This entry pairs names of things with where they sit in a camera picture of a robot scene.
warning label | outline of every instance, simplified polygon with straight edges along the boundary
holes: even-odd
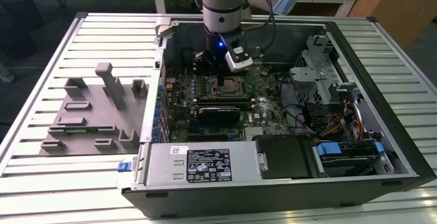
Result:
[[[186,180],[190,183],[232,180],[230,149],[188,150]]]

blue release tab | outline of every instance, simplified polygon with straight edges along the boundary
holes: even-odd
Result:
[[[378,153],[383,153],[383,146],[381,144],[381,142],[375,142],[375,147],[377,147],[377,150],[378,150]]]
[[[116,167],[116,172],[130,172],[132,171],[132,162],[120,162]]]
[[[319,156],[325,154],[341,154],[341,148],[335,142],[323,142],[317,146]]]

metal table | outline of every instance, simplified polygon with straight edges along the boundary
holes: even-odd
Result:
[[[390,193],[357,207],[150,220],[116,188],[120,184],[116,165],[131,155],[39,156],[47,126],[65,96],[61,87],[67,77],[83,76],[87,83],[97,83],[93,67],[104,60],[112,63],[112,74],[122,77],[122,82],[139,78],[146,83],[154,82],[156,26],[168,23],[172,16],[202,18],[200,15],[81,15],[73,20],[0,146],[1,223],[437,222],[437,181],[409,192]],[[379,24],[365,18],[278,16],[277,19],[337,22],[437,172],[437,89]]]

floor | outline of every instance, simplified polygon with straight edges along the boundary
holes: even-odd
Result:
[[[13,83],[0,83],[0,141],[5,136],[39,76],[56,50],[76,12],[111,13],[155,13],[151,0],[67,0],[67,6],[60,7],[56,0],[35,0],[45,26],[31,31],[37,44],[37,52],[20,60],[9,59],[0,52],[3,64],[11,68],[16,77]],[[168,13],[198,13],[191,2],[167,1]],[[437,24],[430,24],[424,34],[408,50],[408,54],[437,85]]]

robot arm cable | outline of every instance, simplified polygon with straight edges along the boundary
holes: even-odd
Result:
[[[266,0],[266,1],[267,1],[267,4],[269,4],[269,11],[270,11],[269,19],[271,19],[271,24],[273,24],[273,34],[271,34],[270,42],[269,42],[267,46],[262,48],[261,52],[267,51],[267,49],[271,47],[271,45],[274,43],[274,39],[275,39],[275,21],[274,21],[274,14],[273,14],[273,4],[271,4],[271,0]]]

